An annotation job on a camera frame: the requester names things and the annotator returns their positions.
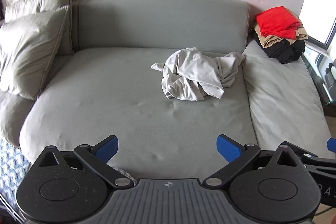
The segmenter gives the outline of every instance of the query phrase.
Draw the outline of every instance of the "red cloth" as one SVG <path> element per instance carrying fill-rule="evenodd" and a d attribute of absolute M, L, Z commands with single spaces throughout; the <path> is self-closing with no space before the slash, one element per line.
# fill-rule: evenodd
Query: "red cloth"
<path fill-rule="evenodd" d="M 277 37 L 295 39 L 295 30 L 301 22 L 285 7 L 274 7 L 254 16 L 263 37 L 275 35 Z"/>

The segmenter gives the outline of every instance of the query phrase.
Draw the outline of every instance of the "folded clothes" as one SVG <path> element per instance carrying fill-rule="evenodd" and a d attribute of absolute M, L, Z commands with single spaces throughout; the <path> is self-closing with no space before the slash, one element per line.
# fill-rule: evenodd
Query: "folded clothes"
<path fill-rule="evenodd" d="M 254 30 L 258 34 L 260 44 L 264 48 L 271 47 L 272 45 L 280 42 L 283 39 L 283 37 L 277 37 L 276 35 L 268 35 L 266 37 L 263 37 L 260 33 L 260 27 L 259 27 L 258 24 L 256 24 L 256 26 L 254 27 Z M 306 30 L 304 29 L 302 23 L 301 23 L 301 26 L 297 30 L 295 30 L 295 35 L 296 35 L 296 39 L 286 38 L 290 44 L 293 44 L 296 40 L 303 40 L 303 39 L 308 38 L 308 35 L 307 35 Z"/>
<path fill-rule="evenodd" d="M 280 42 L 273 44 L 270 47 L 264 48 L 259 40 L 258 34 L 255 30 L 252 35 L 257 44 L 263 49 L 269 58 L 276 58 L 281 64 L 287 64 L 290 61 L 298 60 L 299 57 L 305 52 L 304 40 L 296 40 L 293 44 L 287 39 L 282 39 Z"/>
<path fill-rule="evenodd" d="M 296 30 L 302 26 L 301 21 L 296 18 L 285 7 L 274 7 L 254 16 L 260 27 L 260 34 L 263 37 L 275 35 L 277 37 L 296 39 Z"/>
<path fill-rule="evenodd" d="M 163 72 L 161 85 L 168 99 L 199 101 L 207 94 L 220 99 L 223 88 L 233 84 L 244 59 L 239 52 L 211 58 L 194 47 L 179 50 L 165 63 L 155 63 L 151 68 Z"/>

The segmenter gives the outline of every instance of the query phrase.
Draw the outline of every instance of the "green pillow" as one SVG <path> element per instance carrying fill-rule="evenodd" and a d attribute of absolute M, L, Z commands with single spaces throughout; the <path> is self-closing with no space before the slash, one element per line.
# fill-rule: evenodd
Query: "green pillow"
<path fill-rule="evenodd" d="M 71 5 L 72 0 L 18 0 L 6 7 L 5 21 L 11 22 L 21 17 L 36 14 L 47 10 L 55 10 L 62 6 Z M 67 15 L 62 39 L 59 45 L 57 55 L 73 54 L 71 42 L 71 6 Z"/>
<path fill-rule="evenodd" d="M 0 89 L 36 100 L 58 50 L 69 6 L 22 17 L 0 29 Z"/>

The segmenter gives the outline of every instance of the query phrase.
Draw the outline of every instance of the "crumpled white cloth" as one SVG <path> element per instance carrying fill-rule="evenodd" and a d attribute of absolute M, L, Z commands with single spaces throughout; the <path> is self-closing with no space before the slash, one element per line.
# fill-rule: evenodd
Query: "crumpled white cloth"
<path fill-rule="evenodd" d="M 199 101 L 207 94 L 220 99 L 223 88 L 233 84 L 244 59 L 239 52 L 211 58 L 194 47 L 179 50 L 165 63 L 155 63 L 151 68 L 163 72 L 161 85 L 168 99 Z"/>

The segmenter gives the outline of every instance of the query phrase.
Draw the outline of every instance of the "sofa backrest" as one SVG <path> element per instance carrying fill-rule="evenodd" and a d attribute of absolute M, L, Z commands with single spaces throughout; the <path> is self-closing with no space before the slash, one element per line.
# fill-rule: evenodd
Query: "sofa backrest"
<path fill-rule="evenodd" d="M 73 47 L 243 52 L 248 22 L 240 0 L 81 0 L 73 5 Z"/>

